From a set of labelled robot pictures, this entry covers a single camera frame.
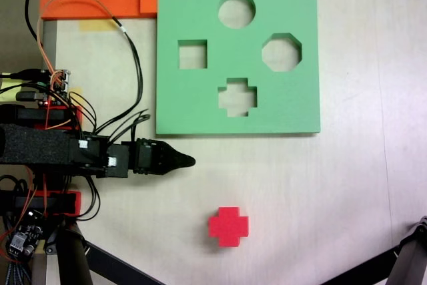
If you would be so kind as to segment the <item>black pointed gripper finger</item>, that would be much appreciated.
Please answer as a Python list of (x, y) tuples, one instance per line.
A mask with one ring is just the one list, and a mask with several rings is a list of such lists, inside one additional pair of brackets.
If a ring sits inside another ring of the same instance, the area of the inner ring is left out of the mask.
[(182, 168), (190, 168), (196, 164), (195, 158), (183, 154), (168, 144), (163, 147), (163, 172), (169, 173)]

